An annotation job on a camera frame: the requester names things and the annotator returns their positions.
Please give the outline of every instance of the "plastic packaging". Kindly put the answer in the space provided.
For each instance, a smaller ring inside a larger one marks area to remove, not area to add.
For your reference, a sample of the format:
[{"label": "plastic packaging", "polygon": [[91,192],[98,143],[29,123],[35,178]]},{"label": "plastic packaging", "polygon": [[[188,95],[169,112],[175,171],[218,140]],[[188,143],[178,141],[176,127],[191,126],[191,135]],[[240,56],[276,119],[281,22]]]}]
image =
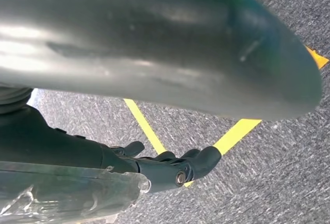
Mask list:
[{"label": "plastic packaging", "polygon": [[0,223],[113,222],[150,189],[142,174],[111,170],[0,162]]}]

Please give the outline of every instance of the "curved metal pipe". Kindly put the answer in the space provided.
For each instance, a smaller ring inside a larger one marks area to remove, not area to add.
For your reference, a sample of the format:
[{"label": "curved metal pipe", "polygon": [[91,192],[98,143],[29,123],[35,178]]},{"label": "curved metal pipe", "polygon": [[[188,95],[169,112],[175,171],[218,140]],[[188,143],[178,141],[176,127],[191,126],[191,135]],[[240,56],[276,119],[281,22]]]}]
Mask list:
[{"label": "curved metal pipe", "polygon": [[237,118],[321,97],[313,58],[255,0],[0,0],[0,83]]}]

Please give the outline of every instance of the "black plastic mount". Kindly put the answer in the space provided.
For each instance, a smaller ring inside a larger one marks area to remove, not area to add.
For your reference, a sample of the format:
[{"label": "black plastic mount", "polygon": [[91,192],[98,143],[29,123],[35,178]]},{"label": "black plastic mount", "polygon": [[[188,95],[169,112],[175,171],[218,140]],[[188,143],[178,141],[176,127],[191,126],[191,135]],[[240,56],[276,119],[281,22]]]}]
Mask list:
[{"label": "black plastic mount", "polygon": [[214,147],[190,150],[180,158],[165,152],[155,158],[134,158],[145,146],[135,141],[127,147],[108,147],[82,136],[49,127],[38,110],[24,105],[0,115],[0,160],[86,168],[113,168],[113,172],[137,172],[151,181],[150,192],[174,189],[202,178],[221,159]]}]

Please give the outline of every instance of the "yellow floor marking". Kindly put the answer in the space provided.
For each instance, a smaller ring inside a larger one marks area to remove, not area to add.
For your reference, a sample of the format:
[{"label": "yellow floor marking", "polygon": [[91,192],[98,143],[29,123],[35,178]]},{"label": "yellow floor marking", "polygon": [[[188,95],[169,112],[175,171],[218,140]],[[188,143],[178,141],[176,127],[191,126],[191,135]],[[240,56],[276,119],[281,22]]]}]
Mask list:
[{"label": "yellow floor marking", "polygon": [[261,120],[240,119],[228,132],[221,137],[213,147],[217,148],[222,155],[224,155],[260,122]]},{"label": "yellow floor marking", "polygon": [[158,139],[158,137],[154,132],[154,130],[152,130],[149,123],[145,119],[145,116],[143,116],[141,110],[139,110],[139,108],[133,100],[124,100],[157,154],[163,153],[166,151],[163,144]]},{"label": "yellow floor marking", "polygon": [[316,62],[319,69],[322,68],[323,66],[325,66],[328,62],[327,58],[325,58],[321,55],[318,55],[315,50],[311,50],[309,47],[306,47],[306,48],[307,49],[308,52],[310,52],[313,56],[313,58],[314,58],[315,62]]},{"label": "yellow floor marking", "polygon": [[[328,62],[328,59],[318,55],[316,51],[311,50],[308,47],[306,48],[316,62],[319,69]],[[166,151],[165,147],[163,147],[163,145],[158,139],[158,137],[152,130],[150,124],[145,118],[145,116],[143,116],[141,110],[139,110],[139,108],[133,100],[124,99],[124,101],[157,154]],[[233,148],[244,136],[256,127],[261,121],[261,120],[241,119],[231,128],[228,132],[221,137],[213,146],[219,150],[222,155],[224,155]],[[193,182],[185,183],[185,186],[189,187],[192,183]]]}]

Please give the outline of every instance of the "metal bolt head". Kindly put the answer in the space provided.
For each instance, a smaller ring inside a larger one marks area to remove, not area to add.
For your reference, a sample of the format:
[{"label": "metal bolt head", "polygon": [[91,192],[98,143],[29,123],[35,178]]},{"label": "metal bolt head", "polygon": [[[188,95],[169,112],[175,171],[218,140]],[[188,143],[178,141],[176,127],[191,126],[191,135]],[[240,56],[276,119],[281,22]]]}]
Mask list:
[{"label": "metal bolt head", "polygon": [[179,171],[176,174],[176,182],[178,186],[182,186],[185,181],[185,173],[184,171]]}]

